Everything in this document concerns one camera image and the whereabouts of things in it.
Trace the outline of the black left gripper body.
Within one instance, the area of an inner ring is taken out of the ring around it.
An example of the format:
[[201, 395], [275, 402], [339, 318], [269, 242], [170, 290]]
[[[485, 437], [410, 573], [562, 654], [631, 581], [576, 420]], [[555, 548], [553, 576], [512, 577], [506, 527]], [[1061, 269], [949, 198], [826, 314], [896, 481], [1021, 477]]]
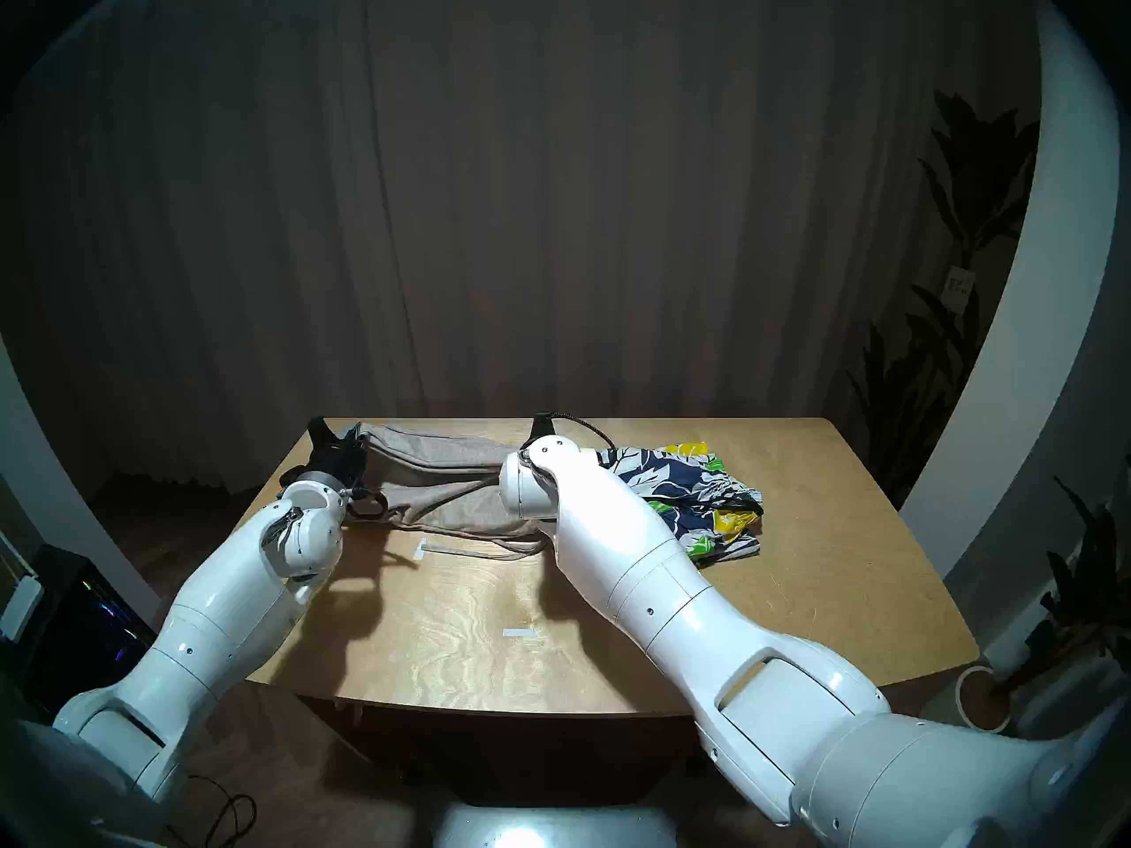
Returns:
[[311, 452], [305, 474], [321, 474], [337, 482], [338, 488], [361, 485], [368, 462], [368, 445], [360, 422], [337, 434], [322, 416], [307, 424]]

